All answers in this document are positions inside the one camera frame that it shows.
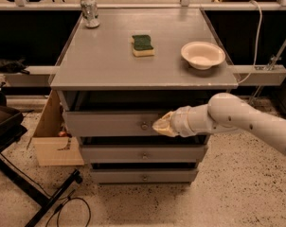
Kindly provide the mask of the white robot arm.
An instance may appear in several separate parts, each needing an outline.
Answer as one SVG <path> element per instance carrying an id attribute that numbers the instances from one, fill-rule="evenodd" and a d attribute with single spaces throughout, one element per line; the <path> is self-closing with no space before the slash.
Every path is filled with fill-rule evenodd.
<path id="1" fill-rule="evenodd" d="M 152 127 L 168 137 L 240 129 L 250 132 L 286 156 L 286 119 L 256 110 L 229 93 L 216 94 L 204 105 L 170 111 L 156 120 Z"/>

